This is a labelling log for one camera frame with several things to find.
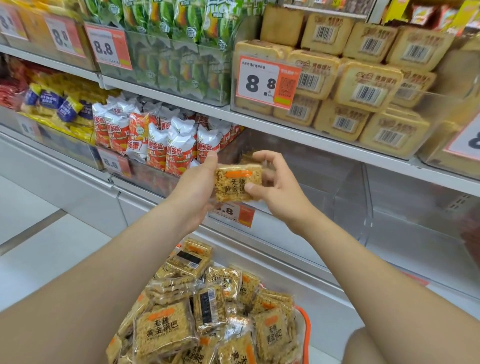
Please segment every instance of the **barcode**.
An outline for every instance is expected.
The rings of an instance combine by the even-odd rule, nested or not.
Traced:
[[[347,133],[352,133],[357,124],[357,121],[354,119],[344,118],[343,116],[337,115],[333,123],[333,127],[336,129],[343,130]]]
[[[360,52],[376,56],[379,53],[383,41],[380,39],[366,38],[360,48]]]
[[[405,100],[413,100],[413,98],[417,94],[417,92],[415,91],[416,88],[417,87],[414,84],[408,84],[404,82],[396,92],[395,97]]]
[[[313,39],[324,43],[330,43],[334,29],[333,26],[317,25]]]
[[[430,51],[430,47],[418,46],[416,44],[410,44],[402,56],[403,60],[413,62],[423,62],[427,58],[427,54]]]
[[[218,323],[218,312],[216,307],[215,290],[208,290],[208,300],[210,301],[210,313],[212,314],[212,322]]]
[[[300,120],[305,120],[308,110],[309,110],[308,107],[305,107],[305,106],[292,105],[290,110],[288,110],[287,115],[293,116],[294,118],[297,118]]]
[[[379,87],[358,84],[355,88],[355,92],[353,93],[353,99],[366,104],[376,105],[377,99],[381,92],[382,89]]]
[[[320,76],[316,74],[302,72],[300,74],[298,88],[303,88],[304,90],[315,91],[317,89],[318,81]]]
[[[380,129],[380,131],[375,136],[375,141],[378,143],[387,144],[389,146],[397,147],[400,145],[405,134],[392,132],[388,129]]]

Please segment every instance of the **white floor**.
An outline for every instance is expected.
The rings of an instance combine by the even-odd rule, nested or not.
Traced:
[[[0,245],[58,210],[0,176]],[[0,311],[62,274],[110,238],[65,215],[0,256]],[[339,364],[310,346],[311,364]]]

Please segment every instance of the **qr code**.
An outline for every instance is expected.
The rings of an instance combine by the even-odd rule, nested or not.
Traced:
[[[291,98],[293,97],[293,91],[295,91],[295,86],[297,85],[296,80],[291,78],[282,77],[280,79],[280,84],[278,86],[278,96]]]

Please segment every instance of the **hand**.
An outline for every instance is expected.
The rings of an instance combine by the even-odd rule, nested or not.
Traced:
[[[189,234],[202,223],[213,205],[208,203],[215,184],[215,170],[218,157],[215,152],[208,152],[205,162],[197,167],[187,169],[166,199],[172,204],[172,213],[179,214],[186,234]]]
[[[255,152],[253,158],[273,163],[275,172],[266,170],[263,174],[263,179],[267,179],[272,187],[247,183],[245,191],[255,199],[264,200],[276,218],[286,223],[292,232],[301,235],[305,228],[309,224],[314,224],[315,219],[322,213],[305,196],[280,153],[262,150]]]

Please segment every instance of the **skin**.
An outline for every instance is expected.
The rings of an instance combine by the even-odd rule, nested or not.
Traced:
[[[317,210],[279,153],[260,151],[276,171],[252,196],[316,250],[366,328],[345,363],[478,363],[480,322],[370,253]],[[105,348],[141,290],[175,245],[211,208],[215,153],[187,170],[173,193],[103,248],[0,313],[0,352],[9,364],[105,362]]]

